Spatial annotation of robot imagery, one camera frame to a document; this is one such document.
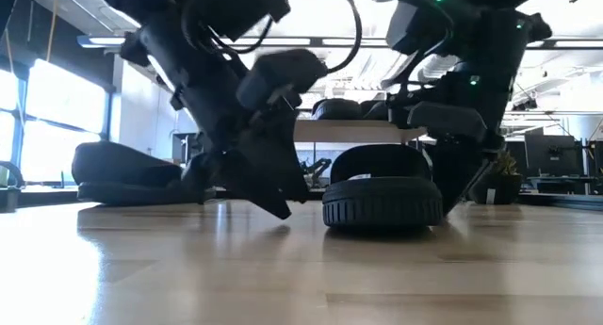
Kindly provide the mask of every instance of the wooden floor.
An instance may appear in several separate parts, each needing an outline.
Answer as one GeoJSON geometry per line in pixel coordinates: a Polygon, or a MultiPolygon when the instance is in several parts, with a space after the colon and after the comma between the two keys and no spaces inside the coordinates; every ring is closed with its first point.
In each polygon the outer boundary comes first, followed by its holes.
{"type": "Polygon", "coordinates": [[[603,214],[463,205],[351,238],[318,203],[90,207],[0,215],[0,324],[603,324],[603,214]]]}

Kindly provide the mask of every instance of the computer monitor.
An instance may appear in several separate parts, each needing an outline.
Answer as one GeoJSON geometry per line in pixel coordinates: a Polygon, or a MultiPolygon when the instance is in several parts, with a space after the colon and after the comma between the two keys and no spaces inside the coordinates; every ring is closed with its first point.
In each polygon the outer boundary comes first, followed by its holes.
{"type": "Polygon", "coordinates": [[[580,153],[574,137],[526,136],[528,169],[540,175],[583,175],[580,153]]]}

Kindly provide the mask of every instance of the potted plant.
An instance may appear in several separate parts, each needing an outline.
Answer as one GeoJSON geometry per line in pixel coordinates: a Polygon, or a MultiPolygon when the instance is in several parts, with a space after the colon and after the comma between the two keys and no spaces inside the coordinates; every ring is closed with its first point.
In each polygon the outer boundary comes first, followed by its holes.
{"type": "Polygon", "coordinates": [[[517,162],[509,152],[499,153],[492,169],[469,189],[469,198],[482,204],[514,203],[522,183],[516,165],[517,162]]]}

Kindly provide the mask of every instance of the bright window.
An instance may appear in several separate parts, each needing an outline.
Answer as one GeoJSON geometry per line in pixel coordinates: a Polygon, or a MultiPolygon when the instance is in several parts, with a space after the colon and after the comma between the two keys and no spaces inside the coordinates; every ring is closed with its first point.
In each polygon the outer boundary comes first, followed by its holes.
{"type": "Polygon", "coordinates": [[[10,113],[0,112],[0,161],[10,161],[12,157],[12,137],[15,119],[10,113]]]}
{"type": "Polygon", "coordinates": [[[15,109],[19,99],[19,80],[13,74],[0,70],[0,108],[15,109]]]}
{"type": "Polygon", "coordinates": [[[105,110],[106,92],[102,87],[42,60],[31,68],[27,114],[101,133],[105,110]]]}
{"type": "Polygon", "coordinates": [[[75,132],[45,122],[27,122],[21,170],[26,181],[57,182],[61,173],[71,178],[75,148],[84,142],[99,141],[92,133],[75,132]]]}

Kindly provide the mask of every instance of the black wall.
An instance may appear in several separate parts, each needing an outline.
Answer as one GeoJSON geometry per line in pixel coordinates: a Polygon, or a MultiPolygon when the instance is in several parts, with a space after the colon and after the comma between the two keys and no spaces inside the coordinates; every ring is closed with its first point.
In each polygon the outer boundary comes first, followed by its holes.
{"type": "MultiPolygon", "coordinates": [[[[46,59],[52,12],[33,0],[17,0],[8,33],[16,72],[26,72],[37,58],[46,59]]],[[[113,56],[77,43],[83,32],[57,17],[50,62],[113,91],[113,56]]],[[[0,42],[0,68],[8,70],[6,39],[0,42]]]]}

